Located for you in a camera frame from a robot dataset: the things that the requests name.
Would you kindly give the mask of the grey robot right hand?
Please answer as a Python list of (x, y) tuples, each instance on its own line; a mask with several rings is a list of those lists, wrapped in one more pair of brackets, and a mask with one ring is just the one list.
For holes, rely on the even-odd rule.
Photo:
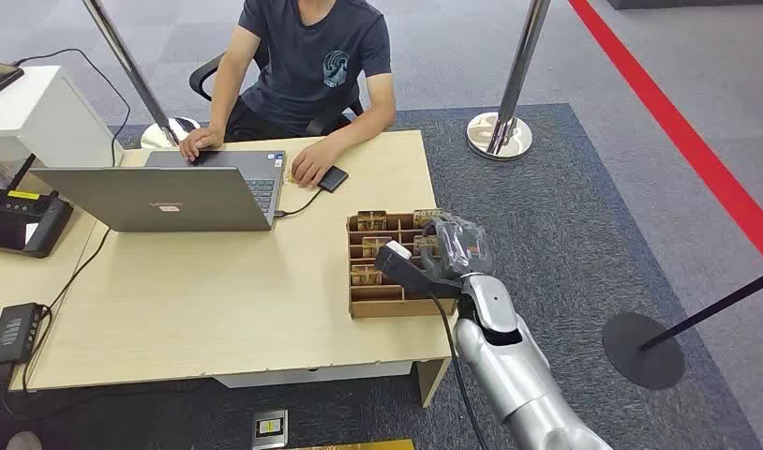
[(419, 255), (426, 271), (445, 279), (484, 274), (491, 269), (486, 229), (448, 213), (432, 217), (421, 235)]

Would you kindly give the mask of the person's left hand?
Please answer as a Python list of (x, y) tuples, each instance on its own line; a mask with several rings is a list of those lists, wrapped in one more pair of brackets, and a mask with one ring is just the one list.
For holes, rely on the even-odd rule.
[(345, 151), (324, 138), (303, 149), (292, 163), (292, 180), (300, 188), (314, 188)]

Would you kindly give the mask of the person's right hand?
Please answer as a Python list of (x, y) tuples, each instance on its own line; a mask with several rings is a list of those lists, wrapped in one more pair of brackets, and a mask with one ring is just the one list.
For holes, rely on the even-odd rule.
[(178, 150), (181, 157), (188, 162), (194, 162), (202, 152), (219, 149), (225, 138), (225, 128), (221, 126), (208, 126), (193, 129), (179, 143)]

